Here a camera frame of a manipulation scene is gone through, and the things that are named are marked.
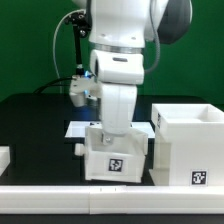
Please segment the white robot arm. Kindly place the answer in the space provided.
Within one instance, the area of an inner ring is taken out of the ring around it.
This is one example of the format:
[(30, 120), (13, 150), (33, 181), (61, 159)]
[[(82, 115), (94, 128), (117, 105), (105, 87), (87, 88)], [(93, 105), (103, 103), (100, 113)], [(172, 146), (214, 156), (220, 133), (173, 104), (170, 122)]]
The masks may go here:
[(147, 41), (179, 40), (192, 21), (191, 0), (72, 0), (87, 13), (90, 70), (101, 98), (103, 142), (125, 136), (133, 118), (137, 87), (152, 72), (143, 67)]

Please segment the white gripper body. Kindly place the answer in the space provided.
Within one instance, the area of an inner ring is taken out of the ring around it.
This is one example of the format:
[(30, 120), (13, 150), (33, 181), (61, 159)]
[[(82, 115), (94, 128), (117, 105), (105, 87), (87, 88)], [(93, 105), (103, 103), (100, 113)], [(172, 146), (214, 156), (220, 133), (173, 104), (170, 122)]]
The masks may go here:
[(108, 135), (125, 135), (133, 119), (137, 87), (123, 84), (101, 84), (101, 122)]

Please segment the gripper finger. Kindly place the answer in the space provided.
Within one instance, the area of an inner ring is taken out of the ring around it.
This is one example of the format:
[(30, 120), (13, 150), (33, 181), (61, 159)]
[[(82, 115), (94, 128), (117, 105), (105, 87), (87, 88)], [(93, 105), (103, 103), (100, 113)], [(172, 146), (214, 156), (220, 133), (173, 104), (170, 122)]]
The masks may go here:
[(102, 134), (102, 143), (104, 145), (108, 145), (112, 143), (112, 137), (109, 134), (103, 133)]

